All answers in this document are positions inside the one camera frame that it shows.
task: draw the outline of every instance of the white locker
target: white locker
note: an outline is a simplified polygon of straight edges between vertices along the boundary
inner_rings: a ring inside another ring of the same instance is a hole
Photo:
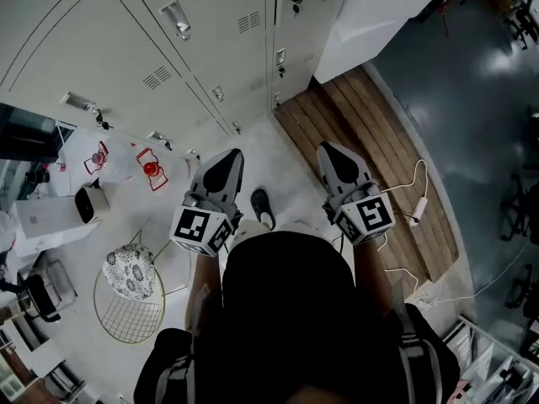
[[[231,55],[196,75],[221,114],[266,89],[265,36],[235,47]]]
[[[0,87],[32,32],[61,0],[0,0]]]
[[[231,59],[237,45],[263,35],[266,28],[265,0],[144,2],[195,73]]]
[[[121,0],[72,0],[51,17],[10,88],[30,109],[95,127],[91,112],[61,103],[72,92],[135,137],[155,130],[186,150],[227,136]]]
[[[247,100],[236,103],[231,107],[223,119],[233,133],[241,135],[249,125],[268,114],[267,89],[263,88],[249,95]]]
[[[307,88],[342,2],[277,1],[272,85],[274,94],[281,93],[281,102]],[[299,8],[298,13],[294,11],[294,5]],[[282,65],[278,65],[277,53],[283,50],[286,58]],[[285,68],[284,74],[280,72],[280,66]]]

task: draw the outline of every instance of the patterned cushion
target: patterned cushion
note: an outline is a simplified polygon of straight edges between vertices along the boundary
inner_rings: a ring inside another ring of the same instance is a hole
[[[103,274],[120,296],[131,300],[145,300],[155,290],[153,253],[132,242],[107,255]]]

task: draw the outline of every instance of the power adapter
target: power adapter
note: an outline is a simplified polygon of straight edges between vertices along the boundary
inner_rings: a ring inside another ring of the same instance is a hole
[[[419,299],[415,301],[415,306],[417,306],[421,311],[427,311],[432,306],[432,304],[430,304],[426,300]]]
[[[419,198],[418,204],[415,205],[415,210],[412,216],[410,217],[409,223],[411,227],[417,226],[419,224],[419,220],[421,220],[421,217],[423,216],[423,213],[424,213],[424,209],[427,207],[428,202],[429,201],[424,196],[421,196]]]

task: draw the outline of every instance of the wooden floor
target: wooden floor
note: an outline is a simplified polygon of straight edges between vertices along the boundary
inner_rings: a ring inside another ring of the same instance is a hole
[[[318,144],[331,141],[360,154],[381,189],[412,180],[420,157],[398,117],[361,67],[310,88],[282,104],[275,115],[318,178]],[[424,195],[425,184],[420,164],[413,187],[389,192],[393,209],[412,214]],[[395,215],[397,225],[387,233],[387,246],[380,251],[386,268],[407,268],[420,284],[426,279],[436,281],[458,258],[446,213],[430,181],[427,198],[429,203],[417,226],[410,227],[407,217]],[[389,277],[393,282],[398,279],[397,274]]]

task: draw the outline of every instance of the gray floor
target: gray floor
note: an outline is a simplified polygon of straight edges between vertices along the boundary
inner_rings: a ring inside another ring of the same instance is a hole
[[[373,61],[408,112],[442,175],[461,227],[476,291],[496,278],[526,243],[502,242],[499,202],[510,175],[536,160],[526,138],[526,108],[539,107],[539,55],[512,44],[484,0],[452,6],[446,38],[440,15],[406,23]],[[526,184],[539,179],[528,173]],[[539,276],[539,247],[528,245],[496,283],[477,297],[478,323],[520,346],[526,319],[504,299],[523,263]]]

